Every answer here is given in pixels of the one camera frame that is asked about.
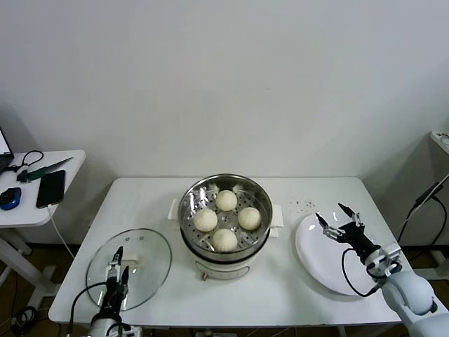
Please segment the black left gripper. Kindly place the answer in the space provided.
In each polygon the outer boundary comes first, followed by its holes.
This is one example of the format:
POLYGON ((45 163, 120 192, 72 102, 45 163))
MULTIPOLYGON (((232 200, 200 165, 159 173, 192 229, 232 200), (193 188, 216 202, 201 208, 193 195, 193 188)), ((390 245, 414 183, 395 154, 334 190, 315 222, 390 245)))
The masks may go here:
MULTIPOLYGON (((120 246, 113 256, 113 259, 108 263, 107 276, 120 277, 121 274, 121 260, 123 258, 123 247, 120 246)), ((121 281, 115 278, 109 278, 106 281, 107 291, 100 306, 100 313, 102 315, 112 316, 119 315, 121 305, 128 293, 129 267, 126 266, 121 275, 121 281)))

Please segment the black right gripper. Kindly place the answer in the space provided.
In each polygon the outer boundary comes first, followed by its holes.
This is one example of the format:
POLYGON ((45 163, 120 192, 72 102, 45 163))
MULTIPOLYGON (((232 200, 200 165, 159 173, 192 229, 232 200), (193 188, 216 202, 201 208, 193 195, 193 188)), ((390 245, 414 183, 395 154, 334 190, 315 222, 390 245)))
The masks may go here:
POLYGON ((364 226, 361 226, 359 213, 354 212, 350 207, 344 204, 338 203, 338 206, 355 223, 347 223, 337 229, 331 227, 319 213, 315 213, 316 219, 323 230, 323 234, 328 238, 338 239, 339 243, 349 244, 360 259, 366 259, 370 254, 380 249, 380 245, 373 243, 364 235, 364 226))

